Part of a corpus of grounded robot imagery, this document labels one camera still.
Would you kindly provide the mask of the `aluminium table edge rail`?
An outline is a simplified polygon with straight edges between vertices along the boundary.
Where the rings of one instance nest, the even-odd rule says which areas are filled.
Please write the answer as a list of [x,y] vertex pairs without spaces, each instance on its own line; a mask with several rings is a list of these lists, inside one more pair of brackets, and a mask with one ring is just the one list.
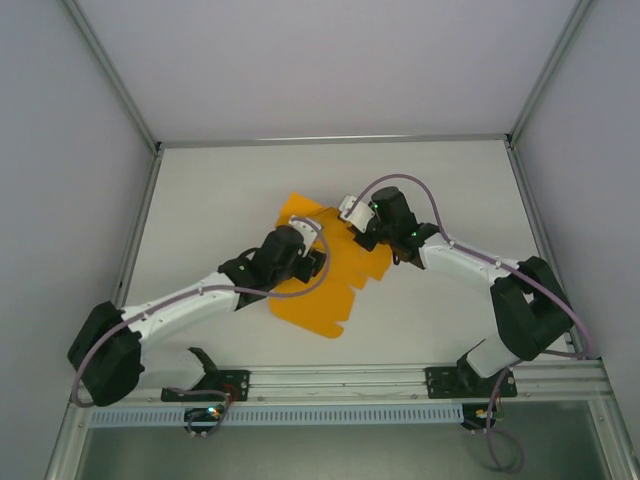
[[[529,225],[534,237],[534,242],[540,253],[540,256],[547,261],[551,270],[553,271],[559,285],[565,292],[565,296],[569,297],[567,288],[564,285],[557,262],[551,248],[551,243],[547,235],[547,231],[542,220],[542,216],[538,207],[538,204],[534,198],[533,190],[531,189],[530,182],[527,178],[526,171],[521,159],[518,156],[515,146],[507,138],[504,141],[505,150],[509,159],[514,178],[516,180],[520,196],[527,214]],[[588,329],[584,324],[580,326],[576,325],[570,330],[570,337],[575,353],[582,354],[583,358],[589,354],[591,347],[593,346],[593,340],[591,338]]]
[[111,295],[111,300],[117,307],[124,304],[128,295],[129,285],[138,256],[163,155],[164,145],[162,142],[158,142],[155,145],[155,151],[151,157],[149,171],[143,184],[140,199],[136,206],[133,224],[126,239],[124,255],[120,263],[116,283]]
[[323,145],[323,144],[359,144],[359,143],[411,143],[411,142],[466,142],[466,141],[507,141],[507,133],[489,134],[379,134],[379,135],[340,135],[277,137],[255,139],[209,140],[209,141],[166,141],[165,149],[184,148],[232,148],[285,145]]

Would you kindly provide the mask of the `wide aluminium mounting rail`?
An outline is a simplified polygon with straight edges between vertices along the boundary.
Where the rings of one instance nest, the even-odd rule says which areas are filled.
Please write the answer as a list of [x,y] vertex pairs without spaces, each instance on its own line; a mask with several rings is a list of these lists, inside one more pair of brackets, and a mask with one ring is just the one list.
[[[421,364],[250,367],[248,398],[258,405],[435,403]],[[513,402],[609,400],[613,388],[602,362],[536,361],[511,369]]]

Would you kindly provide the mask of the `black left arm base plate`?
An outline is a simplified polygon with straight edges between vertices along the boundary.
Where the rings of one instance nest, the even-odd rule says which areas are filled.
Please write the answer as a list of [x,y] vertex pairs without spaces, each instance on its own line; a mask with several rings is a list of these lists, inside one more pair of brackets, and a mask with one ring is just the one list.
[[219,370],[216,373],[205,373],[188,391],[193,395],[186,395],[163,388],[160,399],[162,402],[221,402],[219,395],[207,394],[208,390],[221,391],[229,394],[233,402],[244,402],[248,398],[250,386],[249,370]]

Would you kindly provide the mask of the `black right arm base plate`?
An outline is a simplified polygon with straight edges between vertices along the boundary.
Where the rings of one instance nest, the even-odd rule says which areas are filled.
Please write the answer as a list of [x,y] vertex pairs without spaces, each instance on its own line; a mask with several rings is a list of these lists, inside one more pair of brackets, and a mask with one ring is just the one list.
[[424,372],[430,399],[489,398],[499,377],[482,378],[457,366],[427,367]]

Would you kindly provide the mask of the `black controller board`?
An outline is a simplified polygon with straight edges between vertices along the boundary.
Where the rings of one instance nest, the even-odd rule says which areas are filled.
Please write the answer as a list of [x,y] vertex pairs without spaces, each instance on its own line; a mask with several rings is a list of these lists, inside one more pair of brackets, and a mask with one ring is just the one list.
[[[462,405],[463,420],[461,426],[469,431],[484,431],[487,427],[489,405],[482,403],[467,403]],[[504,418],[504,411],[497,406],[492,407],[491,426]]]
[[228,408],[222,404],[188,409],[184,414],[184,429],[191,438],[210,438],[222,425]]

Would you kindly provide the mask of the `aluminium frame leg post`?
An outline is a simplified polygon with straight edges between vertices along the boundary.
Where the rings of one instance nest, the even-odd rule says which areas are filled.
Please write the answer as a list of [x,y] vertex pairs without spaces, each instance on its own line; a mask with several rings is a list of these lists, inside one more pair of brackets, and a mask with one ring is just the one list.
[[610,480],[640,480],[640,460],[617,402],[614,399],[598,399],[588,404]]
[[44,480],[75,480],[90,420],[90,409],[67,407]]

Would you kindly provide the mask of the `aluminium upright frame post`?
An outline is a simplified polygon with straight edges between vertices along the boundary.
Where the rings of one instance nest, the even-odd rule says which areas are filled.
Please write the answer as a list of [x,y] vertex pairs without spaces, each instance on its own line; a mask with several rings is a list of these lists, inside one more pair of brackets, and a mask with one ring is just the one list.
[[562,67],[572,45],[598,0],[575,0],[562,29],[520,109],[513,126],[506,135],[506,143],[511,150],[515,148],[526,127],[533,118],[546,91]]
[[160,149],[159,142],[152,134],[139,107],[136,105],[129,89],[126,87],[121,75],[117,71],[110,55],[103,45],[103,42],[100,40],[95,28],[82,8],[80,1],[57,0],[57,2],[68,15],[70,21],[74,25],[74,28],[77,30],[82,41],[88,48],[91,56],[97,62],[97,65],[104,75],[108,85],[115,94],[121,107],[124,109],[137,134],[145,144],[147,150],[152,155],[156,155]]

